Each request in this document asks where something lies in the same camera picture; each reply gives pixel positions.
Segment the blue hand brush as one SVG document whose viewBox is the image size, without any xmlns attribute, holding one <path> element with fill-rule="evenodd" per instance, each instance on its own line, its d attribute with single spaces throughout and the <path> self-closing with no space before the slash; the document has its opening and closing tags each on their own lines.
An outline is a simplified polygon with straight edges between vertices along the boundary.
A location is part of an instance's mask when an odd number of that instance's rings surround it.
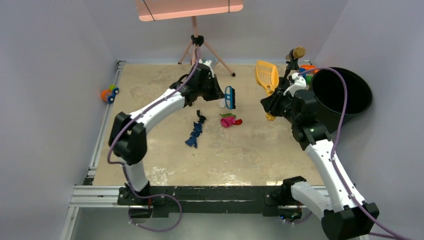
<svg viewBox="0 0 424 240">
<path fill-rule="evenodd" d="M 229 110 L 236 109 L 236 90 L 232 86 L 227 86 L 224 92 L 224 104 Z"/>
</svg>

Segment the yellow slotted scoop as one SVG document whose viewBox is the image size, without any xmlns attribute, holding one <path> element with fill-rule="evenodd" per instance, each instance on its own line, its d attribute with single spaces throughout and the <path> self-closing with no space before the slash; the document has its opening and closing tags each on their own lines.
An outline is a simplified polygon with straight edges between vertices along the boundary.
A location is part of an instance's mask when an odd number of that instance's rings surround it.
<svg viewBox="0 0 424 240">
<path fill-rule="evenodd" d="M 256 83 L 261 86 L 267 96 L 271 96 L 279 85 L 279 72 L 273 63 L 258 60 L 254 68 Z"/>
</svg>

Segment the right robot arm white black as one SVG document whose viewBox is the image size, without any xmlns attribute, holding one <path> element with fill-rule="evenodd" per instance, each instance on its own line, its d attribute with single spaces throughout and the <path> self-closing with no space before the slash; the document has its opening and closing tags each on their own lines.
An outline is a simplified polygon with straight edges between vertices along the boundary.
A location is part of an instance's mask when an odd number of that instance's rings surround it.
<svg viewBox="0 0 424 240">
<path fill-rule="evenodd" d="M 305 178 L 283 180 L 279 193 L 271 197 L 286 205 L 305 205 L 316 215 L 329 240 L 349 240 L 370 234 L 380 212 L 375 203 L 367 203 L 339 166 L 335 143 L 326 126 L 317 119 L 318 102 L 312 91 L 301 89 L 285 94 L 275 91 L 260 100 L 272 117 L 283 117 L 291 124 L 293 138 L 312 160 L 328 192 L 314 189 Z"/>
</svg>

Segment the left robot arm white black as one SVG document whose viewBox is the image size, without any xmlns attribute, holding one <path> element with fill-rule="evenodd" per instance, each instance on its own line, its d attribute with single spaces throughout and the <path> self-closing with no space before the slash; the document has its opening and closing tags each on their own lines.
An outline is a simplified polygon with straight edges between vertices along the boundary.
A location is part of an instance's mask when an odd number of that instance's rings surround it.
<svg viewBox="0 0 424 240">
<path fill-rule="evenodd" d="M 189 74 L 180 77 L 156 100 L 130 114 L 120 112 L 115 116 L 108 144 L 107 162 L 112 164 L 111 155 L 119 157 L 116 164 L 123 168 L 129 197 L 138 205 L 146 203 L 149 181 L 146 177 L 143 158 L 148 146 L 149 132 L 173 113 L 190 106 L 201 97 L 205 101 L 222 99 L 217 77 L 211 60 L 195 63 Z"/>
</svg>

